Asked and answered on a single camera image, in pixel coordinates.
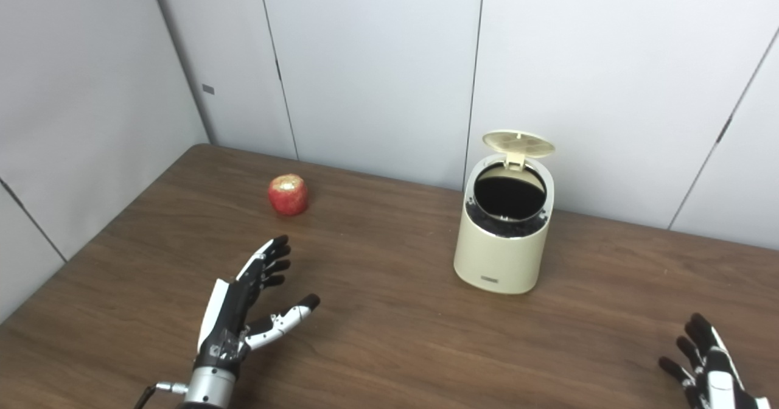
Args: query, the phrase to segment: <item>apple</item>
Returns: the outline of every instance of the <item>apple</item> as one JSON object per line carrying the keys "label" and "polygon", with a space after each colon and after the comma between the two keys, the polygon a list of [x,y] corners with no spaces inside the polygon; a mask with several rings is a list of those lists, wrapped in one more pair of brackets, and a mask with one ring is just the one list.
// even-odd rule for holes
{"label": "apple", "polygon": [[296,215],[308,208],[309,190],[300,176],[284,174],[270,181],[268,199],[279,214]]}

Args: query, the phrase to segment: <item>black fingertip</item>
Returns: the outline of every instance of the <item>black fingertip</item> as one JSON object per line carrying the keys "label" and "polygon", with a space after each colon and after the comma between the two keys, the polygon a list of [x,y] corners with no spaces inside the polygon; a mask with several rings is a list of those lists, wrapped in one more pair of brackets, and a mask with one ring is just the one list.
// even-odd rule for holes
{"label": "black fingertip", "polygon": [[303,298],[298,302],[298,306],[308,307],[312,311],[320,305],[320,297],[311,293],[311,295]]}
{"label": "black fingertip", "polygon": [[693,316],[690,318],[690,322],[704,331],[711,331],[711,323],[709,323],[709,320],[704,318],[704,316],[700,313],[693,313]]}
{"label": "black fingertip", "polygon": [[660,365],[660,368],[662,368],[663,371],[671,374],[672,376],[676,373],[676,370],[679,367],[679,364],[665,356],[660,357],[657,360],[657,364]]}
{"label": "black fingertip", "polygon": [[679,383],[684,383],[685,380],[690,379],[690,375],[685,372],[684,368],[679,366],[678,363],[669,359],[668,357],[660,357],[657,361],[663,371],[667,372],[671,377],[676,379]]}
{"label": "black fingertip", "polygon": [[276,237],[273,239],[273,244],[270,245],[271,248],[276,248],[278,246],[284,246],[289,242],[290,238],[286,234],[283,234],[279,237]]}
{"label": "black fingertip", "polygon": [[687,404],[690,405],[692,409],[700,409],[700,398],[698,397],[698,391],[694,387],[689,387],[684,389],[684,396],[687,397]]}
{"label": "black fingertip", "polygon": [[698,351],[701,351],[701,353],[706,353],[709,351],[711,344],[708,342],[707,337],[701,334],[698,326],[696,326],[692,321],[684,325],[684,331],[687,333],[687,336],[693,340],[693,343],[695,343],[696,347],[698,347]]}
{"label": "black fingertip", "polygon": [[273,262],[273,265],[270,265],[270,267],[265,270],[265,273],[270,275],[271,273],[288,270],[290,268],[290,265],[292,265],[292,263],[289,260],[279,260]]}
{"label": "black fingertip", "polygon": [[266,279],[262,284],[265,285],[265,287],[273,287],[278,286],[280,284],[284,283],[284,276],[283,275],[274,275],[269,276],[268,279]]}

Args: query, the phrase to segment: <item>trash can opening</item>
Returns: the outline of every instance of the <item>trash can opening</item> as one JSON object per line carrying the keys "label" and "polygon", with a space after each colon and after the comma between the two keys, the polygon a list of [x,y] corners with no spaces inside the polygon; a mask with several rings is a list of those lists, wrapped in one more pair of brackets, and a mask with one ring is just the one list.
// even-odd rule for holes
{"label": "trash can opening", "polygon": [[476,204],[493,217],[519,222],[533,217],[546,202],[546,187],[535,170],[510,170],[503,163],[484,169],[473,185]]}

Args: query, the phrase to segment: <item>robot finger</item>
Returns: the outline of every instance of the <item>robot finger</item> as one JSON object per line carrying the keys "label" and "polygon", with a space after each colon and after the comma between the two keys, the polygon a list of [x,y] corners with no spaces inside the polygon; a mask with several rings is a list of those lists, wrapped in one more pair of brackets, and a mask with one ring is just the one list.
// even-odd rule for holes
{"label": "robot finger", "polygon": [[698,353],[698,348],[695,347],[695,344],[690,342],[687,337],[679,336],[676,339],[676,346],[679,347],[679,350],[684,353],[684,356],[687,356],[687,359],[690,360],[690,365],[692,365],[693,371],[695,371],[696,374],[703,371],[704,361],[701,360],[700,353]]}
{"label": "robot finger", "polygon": [[288,270],[290,268],[291,264],[292,263],[290,263],[289,260],[278,260],[276,262],[270,263],[270,265],[268,265],[268,267],[265,267],[265,270],[262,271],[262,273],[265,276],[269,276],[269,275],[271,275],[273,273],[276,273],[276,272],[281,272],[283,270]]}
{"label": "robot finger", "polygon": [[246,336],[246,344],[251,350],[263,347],[284,336],[295,328],[320,304],[320,297],[313,293],[298,301],[295,306],[278,315],[270,315],[248,324],[250,331]]}
{"label": "robot finger", "polygon": [[660,357],[660,361],[658,363],[663,371],[667,372],[668,375],[681,383],[685,389],[691,387],[695,388],[695,377],[687,372],[685,368],[682,368],[681,365],[669,359],[668,357]]}
{"label": "robot finger", "polygon": [[711,348],[709,339],[695,324],[693,324],[692,321],[684,325],[684,332],[690,337],[693,343],[695,343],[699,353],[707,353],[709,351]]}
{"label": "robot finger", "polygon": [[289,249],[287,246],[287,242],[289,242],[289,237],[287,236],[279,236],[276,238],[273,238],[271,240],[268,240],[264,243],[264,245],[260,246],[257,251],[254,252],[254,254],[251,255],[251,257],[248,258],[246,261],[246,264],[241,269],[241,272],[237,274],[236,279],[241,279],[241,277],[246,273],[247,270],[250,268],[256,268],[258,265],[259,267],[262,267],[262,261],[272,261],[269,259],[269,254],[273,254],[276,250],[279,248],[286,248]]}
{"label": "robot finger", "polygon": [[269,276],[260,282],[260,289],[262,290],[265,287],[280,286],[281,284],[284,284],[284,279],[285,278],[283,275]]}

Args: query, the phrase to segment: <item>white wall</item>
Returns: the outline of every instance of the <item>white wall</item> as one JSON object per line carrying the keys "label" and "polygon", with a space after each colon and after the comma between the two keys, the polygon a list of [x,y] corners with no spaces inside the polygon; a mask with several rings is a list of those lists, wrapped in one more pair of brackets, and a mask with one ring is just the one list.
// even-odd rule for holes
{"label": "white wall", "polygon": [[485,131],[557,145],[562,209],[668,227],[779,26],[779,0],[484,0]]}
{"label": "white wall", "polygon": [[231,58],[270,60],[245,32],[265,25],[262,3],[300,159],[461,188],[490,154],[484,132],[531,131],[557,145],[542,160],[557,207],[663,228],[779,26],[779,0],[483,0],[473,71],[480,0],[176,0],[198,12],[172,20],[191,28],[193,65],[223,57],[201,6],[254,18],[220,34],[241,42]]}
{"label": "white wall", "polygon": [[0,187],[0,323],[63,263],[21,207]]}
{"label": "white wall", "polygon": [[71,257],[203,124],[156,0],[0,0],[0,30],[0,177]]}
{"label": "white wall", "polygon": [[779,249],[779,48],[774,42],[673,224]]}
{"label": "white wall", "polygon": [[212,140],[297,157],[262,0],[159,1]]}
{"label": "white wall", "polygon": [[462,186],[479,0],[265,0],[300,159]]}

